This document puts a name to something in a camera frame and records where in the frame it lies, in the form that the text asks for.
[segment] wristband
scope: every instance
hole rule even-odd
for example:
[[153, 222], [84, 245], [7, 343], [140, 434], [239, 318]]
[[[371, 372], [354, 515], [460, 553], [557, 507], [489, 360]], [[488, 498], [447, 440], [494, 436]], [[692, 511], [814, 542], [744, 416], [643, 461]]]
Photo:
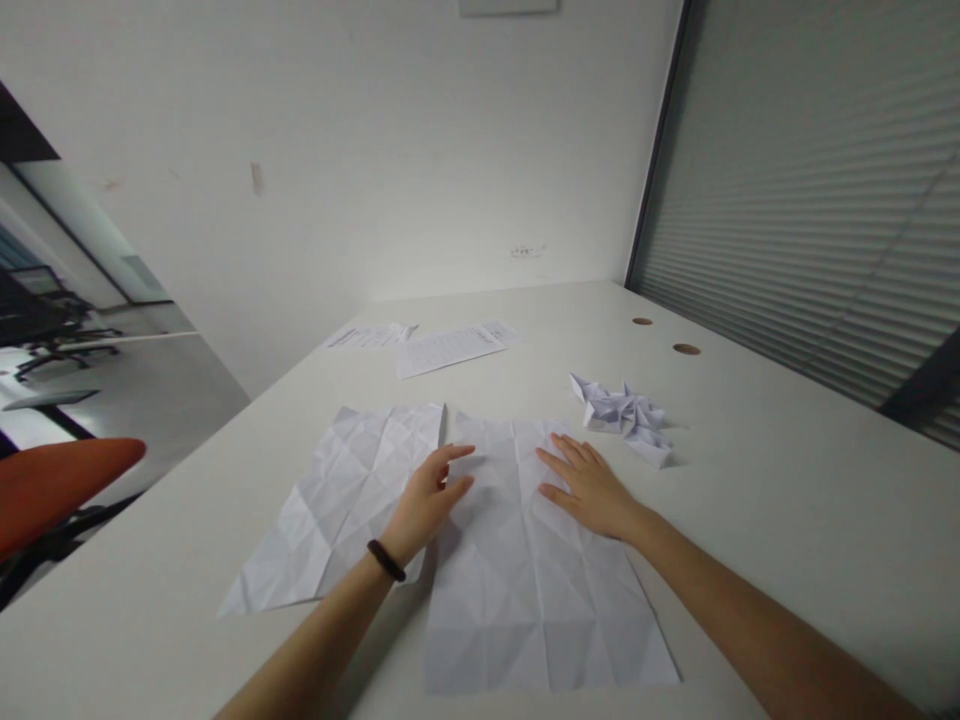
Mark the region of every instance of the wristband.
[[379, 540], [371, 540], [368, 542], [367, 550], [377, 559], [380, 566], [387, 571], [387, 575], [397, 582], [403, 582], [407, 579], [407, 574], [403, 571], [403, 568], [397, 565], [394, 559], [390, 557], [390, 554], [384, 549], [383, 545], [380, 544]]

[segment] wall mark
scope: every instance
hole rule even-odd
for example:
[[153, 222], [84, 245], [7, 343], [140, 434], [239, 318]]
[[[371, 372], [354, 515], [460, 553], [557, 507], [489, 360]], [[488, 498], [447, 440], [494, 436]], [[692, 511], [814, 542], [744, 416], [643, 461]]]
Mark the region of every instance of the wall mark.
[[263, 197], [263, 170], [260, 163], [250, 163], [250, 179], [253, 181], [253, 194], [257, 197]]
[[536, 248], [529, 247], [528, 245], [517, 245], [510, 251], [510, 257], [514, 260], [534, 260], [543, 255], [546, 250], [546, 244]]

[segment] table surface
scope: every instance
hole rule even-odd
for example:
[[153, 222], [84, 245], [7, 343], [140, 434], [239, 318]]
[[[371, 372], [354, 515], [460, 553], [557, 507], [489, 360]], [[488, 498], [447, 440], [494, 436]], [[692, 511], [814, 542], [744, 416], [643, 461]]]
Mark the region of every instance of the table surface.
[[[314, 605], [215, 617], [341, 405], [446, 403], [448, 426], [463, 410], [562, 419], [583, 438], [571, 371], [608, 387], [623, 378], [667, 410], [675, 460], [659, 471], [619, 438], [590, 433], [637, 497], [914, 701], [951, 699], [960, 454], [612, 283], [381, 303], [352, 324], [420, 323], [419, 337], [488, 319], [523, 342], [409, 380], [396, 379], [389, 350], [303, 360], [0, 615], [0, 717], [212, 715]], [[677, 343], [702, 354], [681, 355]], [[388, 598], [338, 711], [764, 717], [662, 579], [632, 551], [631, 560], [682, 684], [428, 697], [429, 582], [420, 582]]]

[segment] white wall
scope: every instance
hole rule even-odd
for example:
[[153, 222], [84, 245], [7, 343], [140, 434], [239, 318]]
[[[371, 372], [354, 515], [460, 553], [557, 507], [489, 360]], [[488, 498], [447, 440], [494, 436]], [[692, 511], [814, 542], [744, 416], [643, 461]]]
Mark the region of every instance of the white wall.
[[126, 303], [5, 165], [0, 165], [0, 224], [83, 299], [98, 308]]
[[622, 280], [680, 5], [4, 3], [0, 78], [256, 395], [372, 300]]

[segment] folded paper sheet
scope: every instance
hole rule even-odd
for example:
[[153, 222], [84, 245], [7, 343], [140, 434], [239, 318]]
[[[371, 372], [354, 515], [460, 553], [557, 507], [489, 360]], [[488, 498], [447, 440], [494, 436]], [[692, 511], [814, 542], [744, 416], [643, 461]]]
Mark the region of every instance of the folded paper sheet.
[[596, 432], [627, 434], [623, 441], [637, 455], [658, 470], [670, 457], [673, 444], [658, 432], [666, 413], [650, 398], [634, 395], [623, 383], [622, 393], [607, 392], [600, 383], [592, 383], [570, 373], [573, 393], [584, 404], [583, 426]]
[[439, 537], [427, 692], [679, 682], [623, 547], [537, 492], [543, 482], [568, 489], [534, 454], [564, 431], [457, 416], [453, 442], [477, 452], [450, 476], [476, 481]]
[[[413, 470], [437, 449], [442, 418], [442, 405], [341, 408], [218, 615], [326, 595], [383, 532]], [[407, 582], [422, 564], [420, 553], [406, 568]]]

